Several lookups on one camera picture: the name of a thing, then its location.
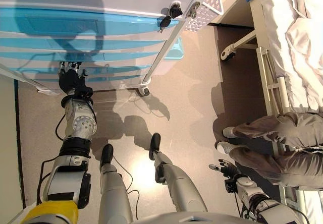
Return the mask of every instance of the bed frame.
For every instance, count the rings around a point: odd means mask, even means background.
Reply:
[[[277,77],[275,73],[275,67],[269,51],[269,42],[260,0],[251,0],[250,7],[254,22],[254,31],[227,46],[221,53],[221,59],[223,61],[229,60],[235,55],[236,49],[238,48],[256,49],[267,115],[283,115],[290,111],[290,104],[284,77]],[[249,44],[248,42],[254,38],[257,39],[257,45]],[[290,150],[292,149],[288,146],[273,144],[275,156]],[[279,190],[283,204],[307,214],[303,191],[282,186],[279,186]]]

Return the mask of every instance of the person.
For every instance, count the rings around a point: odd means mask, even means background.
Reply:
[[[219,142],[216,149],[250,167],[272,184],[323,190],[323,114],[288,112],[223,129],[227,138],[262,137],[295,148],[280,156],[260,154],[245,145]]]

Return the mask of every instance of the white sneaker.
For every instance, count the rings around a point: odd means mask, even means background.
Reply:
[[[222,134],[227,138],[236,138],[237,136],[233,134],[234,127],[225,127],[222,130]]]
[[[237,148],[237,147],[246,147],[248,148],[246,145],[233,145],[230,144],[229,142],[218,142],[217,143],[217,151],[219,151],[222,154],[227,154],[229,155],[229,153],[231,152],[232,149]]]

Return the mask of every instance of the bed wheel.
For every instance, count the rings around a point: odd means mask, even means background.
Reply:
[[[142,97],[150,95],[150,91],[149,91],[149,88],[147,86],[142,87],[142,88],[138,88],[138,92],[139,92],[139,95],[142,96]]]
[[[227,46],[221,53],[221,60],[226,62],[236,55],[233,44]]]

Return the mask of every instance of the shoe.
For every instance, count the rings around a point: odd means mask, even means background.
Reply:
[[[159,133],[154,133],[151,142],[150,142],[150,150],[149,150],[149,159],[150,160],[155,160],[153,157],[153,153],[155,151],[159,151],[159,146],[160,146],[160,134]]]
[[[226,138],[237,138],[236,135],[233,134],[234,127],[225,127],[222,131],[223,136]]]
[[[113,158],[113,146],[111,144],[107,144],[106,146],[104,146],[102,150],[100,170],[101,170],[101,167],[106,163],[111,163],[112,158]]]
[[[222,154],[227,154],[229,155],[229,153],[231,152],[232,149],[237,148],[237,147],[245,147],[248,148],[246,145],[233,145],[230,144],[229,142],[218,142],[216,145],[216,149],[217,151],[219,151]]]

